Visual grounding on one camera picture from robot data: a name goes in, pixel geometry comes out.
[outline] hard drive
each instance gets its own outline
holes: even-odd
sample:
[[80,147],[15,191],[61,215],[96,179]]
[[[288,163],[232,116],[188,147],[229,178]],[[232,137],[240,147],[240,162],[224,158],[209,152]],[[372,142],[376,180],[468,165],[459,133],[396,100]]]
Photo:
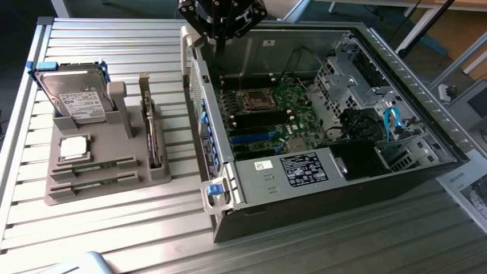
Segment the hard drive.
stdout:
[[56,110],[56,117],[71,116],[77,124],[103,122],[115,110],[107,93],[109,77],[104,62],[61,64],[41,62],[29,71]]

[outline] sticker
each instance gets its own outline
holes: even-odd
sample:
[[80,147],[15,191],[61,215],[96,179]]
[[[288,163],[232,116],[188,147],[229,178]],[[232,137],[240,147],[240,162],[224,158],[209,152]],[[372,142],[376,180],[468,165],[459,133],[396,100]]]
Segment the sticker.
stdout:
[[79,170],[73,169],[75,172],[84,172],[84,171],[91,171],[91,170],[99,170],[101,167],[96,166],[96,167],[87,167],[87,168],[80,168]]
[[96,91],[60,94],[59,97],[73,119],[105,116],[104,107]]
[[300,187],[328,180],[316,153],[280,158],[285,176],[292,187]]
[[255,162],[253,165],[256,166],[256,170],[265,170],[268,168],[272,168],[272,163],[271,161],[261,161],[261,162]]
[[261,46],[263,47],[272,47],[275,44],[275,40],[264,40]]

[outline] hard disk label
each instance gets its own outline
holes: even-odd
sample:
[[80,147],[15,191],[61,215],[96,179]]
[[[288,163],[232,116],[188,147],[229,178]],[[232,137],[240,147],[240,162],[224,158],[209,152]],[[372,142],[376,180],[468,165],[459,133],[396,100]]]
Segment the hard disk label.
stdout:
[[328,180],[316,153],[283,157],[280,163],[291,186],[300,187]]
[[59,97],[73,119],[96,118],[105,115],[96,91],[60,94]]

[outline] slotted aluminum surface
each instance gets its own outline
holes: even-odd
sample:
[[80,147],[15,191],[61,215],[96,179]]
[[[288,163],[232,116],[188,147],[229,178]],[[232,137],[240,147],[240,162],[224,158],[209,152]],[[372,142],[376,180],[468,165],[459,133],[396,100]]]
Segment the slotted aluminum surface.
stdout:
[[36,273],[91,250],[129,273],[486,273],[487,238],[436,182],[383,203],[212,243],[177,64],[181,25],[57,19],[48,27],[40,59],[101,57],[112,80],[127,82],[129,105],[139,104],[137,74],[151,73],[177,178],[44,205],[52,106],[32,88],[0,210],[0,273]]

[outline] black robot end effector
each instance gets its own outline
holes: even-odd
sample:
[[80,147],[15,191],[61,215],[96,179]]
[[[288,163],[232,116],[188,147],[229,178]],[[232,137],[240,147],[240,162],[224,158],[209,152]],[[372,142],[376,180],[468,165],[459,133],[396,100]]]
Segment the black robot end effector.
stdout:
[[267,16],[261,0],[199,0],[211,19],[205,20],[196,11],[195,0],[180,0],[179,12],[196,32],[216,41],[216,52],[224,49],[225,41],[243,37]]

